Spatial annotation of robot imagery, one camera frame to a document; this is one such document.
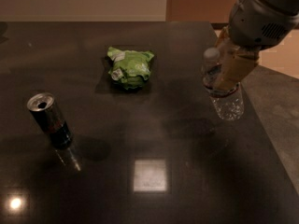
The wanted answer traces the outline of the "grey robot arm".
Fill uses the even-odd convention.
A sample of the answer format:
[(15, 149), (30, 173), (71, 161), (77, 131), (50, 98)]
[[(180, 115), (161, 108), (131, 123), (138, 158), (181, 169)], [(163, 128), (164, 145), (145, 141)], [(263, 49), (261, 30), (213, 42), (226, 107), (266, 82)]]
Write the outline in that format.
[(278, 45), (298, 23), (299, 0), (236, 0), (216, 42), (222, 57), (213, 87), (232, 89), (259, 64), (259, 52)]

